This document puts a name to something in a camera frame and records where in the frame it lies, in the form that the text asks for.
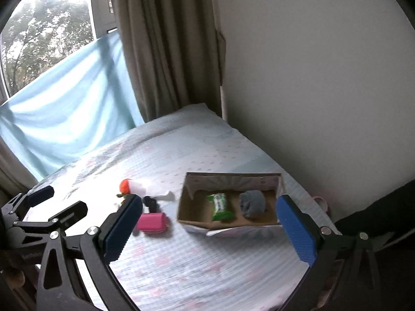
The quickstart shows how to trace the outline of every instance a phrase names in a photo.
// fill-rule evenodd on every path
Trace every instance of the white wall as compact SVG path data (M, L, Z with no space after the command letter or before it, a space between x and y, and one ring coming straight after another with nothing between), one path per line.
M415 30L395 0L215 0L229 123L346 216L415 178Z

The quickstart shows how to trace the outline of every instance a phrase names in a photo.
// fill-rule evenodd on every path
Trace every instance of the green snack package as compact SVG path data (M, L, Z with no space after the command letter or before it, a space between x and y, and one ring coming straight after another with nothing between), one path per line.
M206 198L212 202L215 207L212 221L228 220L235 217L235 214L227 210L225 193L208 195Z

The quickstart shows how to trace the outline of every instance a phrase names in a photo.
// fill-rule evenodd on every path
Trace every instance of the brown curtain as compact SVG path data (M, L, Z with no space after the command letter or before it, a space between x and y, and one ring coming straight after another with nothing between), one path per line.
M0 204L18 193L26 193L37 181L0 138Z
M111 2L144 120L195 103L206 103L220 115L219 50L212 1Z

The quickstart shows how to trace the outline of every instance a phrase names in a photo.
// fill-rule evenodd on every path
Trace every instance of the light blue cloth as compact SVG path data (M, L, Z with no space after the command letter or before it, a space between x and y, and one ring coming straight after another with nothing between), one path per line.
M117 32L68 56L0 106L0 135L38 179L143 124Z

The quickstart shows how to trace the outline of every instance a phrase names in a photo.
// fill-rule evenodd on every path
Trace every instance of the rolled gray sock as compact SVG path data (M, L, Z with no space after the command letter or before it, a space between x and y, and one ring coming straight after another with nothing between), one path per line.
M259 190L239 194L239 205L246 218L260 218L265 214L265 196Z

